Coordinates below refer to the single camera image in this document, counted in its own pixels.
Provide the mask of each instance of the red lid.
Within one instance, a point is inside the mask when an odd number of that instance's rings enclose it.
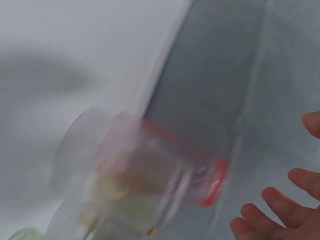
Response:
[[[211,184],[215,184],[213,191],[206,196],[200,203],[203,208],[212,207],[217,201],[224,183],[227,179],[229,163],[226,160],[218,160],[214,163],[214,172],[211,176]]]

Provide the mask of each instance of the clear plastic cup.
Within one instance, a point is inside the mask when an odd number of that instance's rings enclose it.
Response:
[[[209,156],[143,120],[90,109],[61,141],[52,184],[77,205],[74,216],[152,235],[182,203],[213,205],[228,164]]]

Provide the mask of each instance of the finger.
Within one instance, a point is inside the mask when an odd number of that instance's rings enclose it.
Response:
[[[288,228],[296,229],[310,216],[313,209],[301,206],[283,195],[274,187],[267,187],[261,193],[269,208],[278,216]]]
[[[320,139],[320,111],[303,114],[302,122],[312,136]]]
[[[270,237],[275,232],[283,229],[282,226],[268,218],[252,203],[246,204],[241,208],[241,215],[255,231],[265,237]]]
[[[320,173],[294,168],[288,173],[291,182],[320,201]]]
[[[236,217],[230,223],[231,230],[236,240],[264,240],[249,223],[241,217]]]

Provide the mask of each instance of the plastic container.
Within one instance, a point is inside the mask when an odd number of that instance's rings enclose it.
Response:
[[[87,110],[63,138],[52,175],[53,187],[76,211],[62,206],[49,229],[59,232],[63,212],[77,225],[85,215],[84,228],[101,218],[137,236],[153,235],[182,203],[214,204],[228,165],[208,157],[148,122]]]

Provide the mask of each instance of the food container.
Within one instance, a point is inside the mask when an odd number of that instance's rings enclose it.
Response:
[[[70,207],[61,207],[49,230],[57,233],[59,219],[73,218],[67,222],[87,230],[117,225],[137,236],[152,236],[181,204],[211,207],[227,169],[227,162],[148,122],[89,109],[72,124],[57,152],[52,186]]]

